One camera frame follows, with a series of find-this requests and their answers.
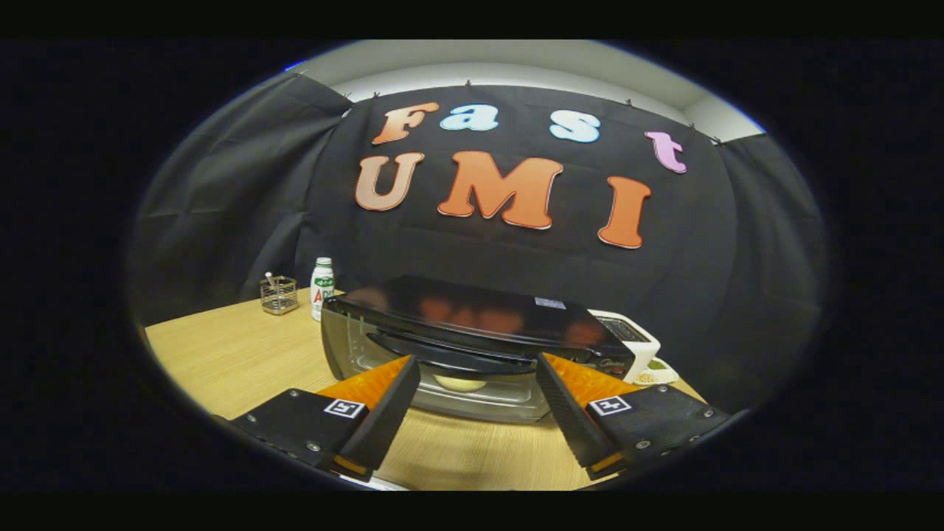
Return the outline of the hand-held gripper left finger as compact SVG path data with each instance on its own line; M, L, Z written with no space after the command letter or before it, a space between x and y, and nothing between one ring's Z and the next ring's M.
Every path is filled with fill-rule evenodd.
M319 391L287 389L216 423L321 473L368 482L381 467L420 383L410 354Z

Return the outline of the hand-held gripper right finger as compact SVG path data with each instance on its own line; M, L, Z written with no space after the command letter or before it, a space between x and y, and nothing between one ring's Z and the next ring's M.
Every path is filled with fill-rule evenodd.
M634 386L542 353L536 380L571 453L590 479L636 479L674 465L738 423L670 384Z

